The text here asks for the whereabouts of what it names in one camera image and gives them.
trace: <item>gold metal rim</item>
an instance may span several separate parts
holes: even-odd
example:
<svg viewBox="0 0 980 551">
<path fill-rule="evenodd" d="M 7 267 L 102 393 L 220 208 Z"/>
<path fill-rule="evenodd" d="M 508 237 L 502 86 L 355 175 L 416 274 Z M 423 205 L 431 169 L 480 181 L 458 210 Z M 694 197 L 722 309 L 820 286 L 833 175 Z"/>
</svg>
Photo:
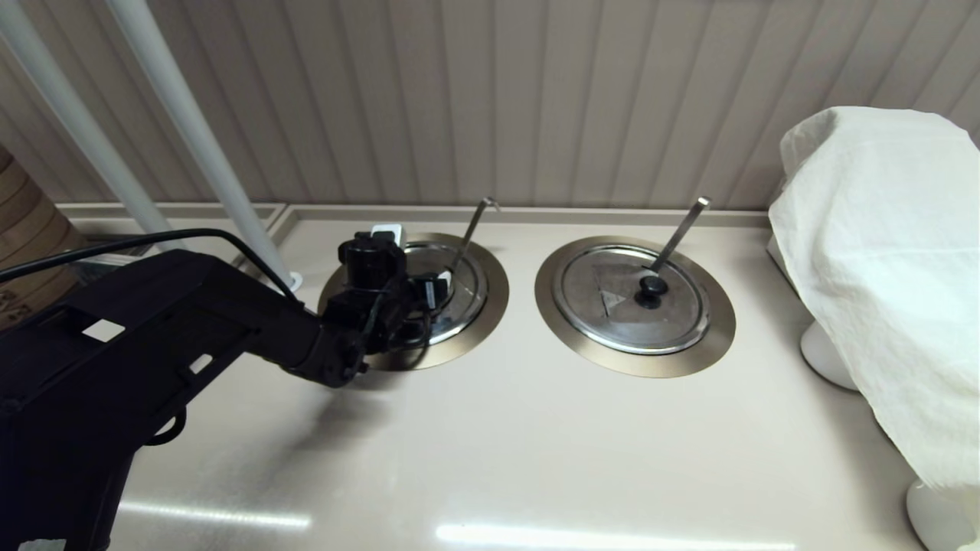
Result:
<svg viewBox="0 0 980 551">
<path fill-rule="evenodd" d="M 708 295 L 711 318 L 708 331 L 697 344 L 663 356 L 641 356 L 613 350 L 585 336 L 564 318 L 555 304 L 552 281 L 556 271 L 567 260 L 584 249 L 603 244 L 621 243 L 644 247 L 653 251 L 662 245 L 632 237 L 600 236 L 572 241 L 552 253 L 541 265 L 534 281 L 534 298 L 538 311 L 551 331 L 569 348 L 583 358 L 604 368 L 633 376 L 669 378 L 686 376 L 707 369 L 721 359 L 735 338 L 735 310 L 721 285 L 692 260 L 677 253 L 670 255 L 670 262 L 687 269 Z"/>
<path fill-rule="evenodd" d="M 413 233 L 408 236 L 407 240 L 410 242 L 430 241 L 451 246 L 459 246 L 463 243 L 462 238 L 446 233 Z M 493 332 L 504 316 L 507 301 L 511 294 L 507 273 L 504 272 L 504 267 L 490 251 L 475 242 L 470 242 L 466 253 L 479 263 L 487 278 L 486 302 L 483 303 L 483 308 L 476 315 L 476 319 L 459 334 L 424 349 L 423 354 L 420 354 L 421 349 L 418 349 L 367 356 L 365 361 L 371 369 L 385 372 L 405 372 L 432 368 L 463 356 L 466 352 L 476 348 L 476 345 L 483 342 L 483 339 Z M 323 287 L 323 292 L 319 296 L 317 312 L 322 314 L 323 309 L 326 308 L 327 298 L 343 290 L 343 279 L 344 271 L 343 267 L 340 267 L 330 276 Z"/>
</svg>

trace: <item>round metal well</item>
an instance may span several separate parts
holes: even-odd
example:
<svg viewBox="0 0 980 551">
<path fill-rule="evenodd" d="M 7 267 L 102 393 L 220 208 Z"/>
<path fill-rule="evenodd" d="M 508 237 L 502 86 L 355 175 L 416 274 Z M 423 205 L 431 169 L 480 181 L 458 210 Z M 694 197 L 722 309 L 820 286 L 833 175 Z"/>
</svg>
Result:
<svg viewBox="0 0 980 551">
<path fill-rule="evenodd" d="M 410 234 L 405 246 L 409 274 L 439 273 L 453 260 L 463 240 L 445 233 Z M 319 297 L 322 313 L 327 298 L 343 290 L 347 273 L 340 267 Z M 427 347 L 376 354 L 366 358 L 375 370 L 410 371 L 455 360 L 472 350 L 504 316 L 510 288 L 507 274 L 493 254 L 470 242 L 453 275 L 449 301 L 432 320 Z"/>
<path fill-rule="evenodd" d="M 606 236 L 555 251 L 535 281 L 548 327 L 578 354 L 630 375 L 685 376 L 715 363 L 731 345 L 735 314 L 703 268 L 675 252 L 660 272 L 669 290 L 658 306 L 634 298 L 660 249 Z"/>
</svg>

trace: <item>black cable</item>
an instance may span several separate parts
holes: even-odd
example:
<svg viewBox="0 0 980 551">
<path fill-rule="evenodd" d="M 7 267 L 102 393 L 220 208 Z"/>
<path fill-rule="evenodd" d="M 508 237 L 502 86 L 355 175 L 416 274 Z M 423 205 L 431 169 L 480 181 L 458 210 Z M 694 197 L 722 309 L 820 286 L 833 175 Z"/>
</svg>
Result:
<svg viewBox="0 0 980 551">
<path fill-rule="evenodd" d="M 412 358 L 411 362 L 401 366 L 400 371 L 410 371 L 415 369 L 419 364 L 422 363 L 422 360 L 425 359 L 426 353 L 428 353 L 428 349 L 430 346 L 429 340 L 432 339 L 432 312 L 425 311 L 423 315 L 425 317 L 425 335 L 422 338 L 421 346 L 419 347 L 415 347 L 414 345 L 402 346 L 401 348 L 396 348 L 389 351 L 389 352 L 396 352 L 396 353 L 409 352 L 413 350 L 417 351 L 415 353 L 415 357 Z"/>
<path fill-rule="evenodd" d="M 377 298 L 374 299 L 374 304 L 370 307 L 370 313 L 367 314 L 367 323 L 365 324 L 365 330 L 362 331 L 364 337 L 370 337 L 372 331 L 374 331 L 374 323 L 377 322 L 377 314 L 381 311 L 381 301 L 384 299 L 384 295 L 388 294 L 391 290 L 391 285 L 397 280 L 396 277 L 388 279 L 388 282 L 381 287 L 381 290 L 377 291 Z"/>
<path fill-rule="evenodd" d="M 55 268 L 62 266 L 69 262 L 75 262 L 84 258 L 89 258 L 105 253 L 112 253 L 115 251 L 120 251 L 123 249 L 128 249 L 130 247 L 138 247 L 141 245 L 152 245 L 155 243 L 161 243 L 163 241 L 174 241 L 176 239 L 185 239 L 190 237 L 220 237 L 225 241 L 231 243 L 238 249 L 245 258 L 247 258 L 252 264 L 254 264 L 259 270 L 262 271 L 266 277 L 272 281 L 276 287 L 282 291 L 282 294 L 286 298 L 292 300 L 293 302 L 299 303 L 299 299 L 293 294 L 293 291 L 289 290 L 289 285 L 287 285 L 283 280 L 272 271 L 272 268 L 263 261 L 259 255 L 255 253 L 244 241 L 238 237 L 224 231 L 223 229 L 213 229 L 209 227 L 199 227 L 195 229 L 177 229 L 174 231 L 160 231 L 157 233 L 148 233 L 146 235 L 140 235 L 138 237 L 131 237 L 130 239 L 121 239 L 119 241 L 113 241 L 112 243 L 106 243 L 105 245 L 92 245 L 91 247 L 84 247 L 81 249 L 75 249 L 67 253 L 62 253 L 59 255 L 49 256 L 47 258 L 42 258 L 34 260 L 31 262 L 26 262 L 12 268 L 0 271 L 0 283 L 5 283 L 11 279 L 16 279 L 22 276 L 29 276 L 36 272 L 41 272 L 43 270 L 48 270 L 50 268 Z"/>
<path fill-rule="evenodd" d="M 429 346 L 429 340 L 432 339 L 432 311 L 431 310 L 423 311 L 421 315 L 421 320 L 422 320 L 422 326 L 424 327 L 424 329 L 422 330 L 421 337 L 397 342 L 395 343 L 394 346 L 392 346 L 391 342 L 398 336 L 397 334 L 392 334 L 391 339 L 389 339 L 388 341 L 389 342 L 388 352 L 406 352 L 408 350 L 415 350 L 421 348 L 422 353 L 424 353 L 425 349 L 427 349 Z"/>
</svg>

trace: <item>white pole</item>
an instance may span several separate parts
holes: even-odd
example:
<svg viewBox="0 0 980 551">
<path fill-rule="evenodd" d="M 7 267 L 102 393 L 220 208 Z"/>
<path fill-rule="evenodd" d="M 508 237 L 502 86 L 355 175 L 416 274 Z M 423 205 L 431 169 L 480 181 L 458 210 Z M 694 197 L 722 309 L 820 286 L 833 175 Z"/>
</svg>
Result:
<svg viewBox="0 0 980 551">
<path fill-rule="evenodd" d="M 78 97 L 17 0 L 0 0 L 0 34 L 78 148 L 140 227 L 147 233 L 173 230 Z M 186 248 L 181 241 L 157 246 L 162 250 Z"/>
<path fill-rule="evenodd" d="M 242 190 L 238 176 L 211 132 L 146 1 L 109 0 L 109 7 L 129 47 L 149 76 L 153 89 L 187 143 L 187 148 L 245 241 L 283 281 L 287 284 L 292 281 L 290 286 L 298 287 L 302 278 L 286 270 L 279 252 Z"/>
</svg>

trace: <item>countertop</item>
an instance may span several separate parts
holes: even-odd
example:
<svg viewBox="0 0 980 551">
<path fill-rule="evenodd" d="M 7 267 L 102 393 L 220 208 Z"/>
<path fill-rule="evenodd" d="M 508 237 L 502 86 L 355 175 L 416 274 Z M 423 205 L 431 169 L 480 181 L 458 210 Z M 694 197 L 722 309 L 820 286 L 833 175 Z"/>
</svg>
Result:
<svg viewBox="0 0 980 551">
<path fill-rule="evenodd" d="M 655 379 L 564 346 L 533 287 L 570 241 L 663 243 L 672 227 L 487 219 L 474 241 L 511 295 L 485 341 L 340 390 L 240 358 L 177 440 L 136 455 L 112 549 L 921 549 L 913 472 L 867 403 L 800 355 L 811 317 L 765 252 L 770 231 L 690 231 L 678 251 L 728 293 L 735 340 L 700 373 Z M 292 228 L 280 249 L 311 308 L 337 245 L 369 226 Z"/>
</svg>

